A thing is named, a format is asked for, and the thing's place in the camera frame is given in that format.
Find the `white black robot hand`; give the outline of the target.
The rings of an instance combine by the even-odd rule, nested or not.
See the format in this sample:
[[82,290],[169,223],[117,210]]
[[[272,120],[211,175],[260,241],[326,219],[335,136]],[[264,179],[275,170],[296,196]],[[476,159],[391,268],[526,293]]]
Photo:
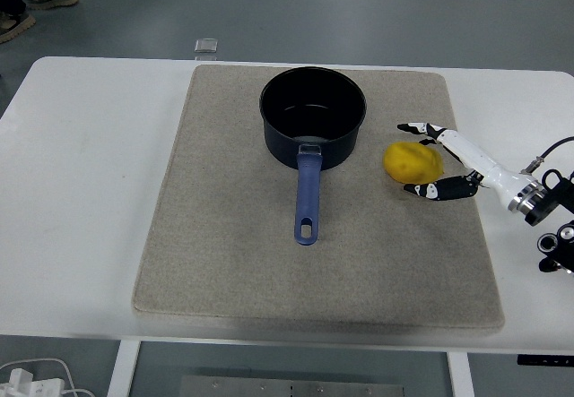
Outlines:
[[472,197],[479,186],[484,186],[494,189],[504,207],[516,211],[537,187],[533,177],[505,169],[455,130],[420,122],[399,124],[397,128],[426,135],[470,170],[466,176],[446,177],[427,184],[406,184],[404,190],[411,194],[433,201],[448,201]]

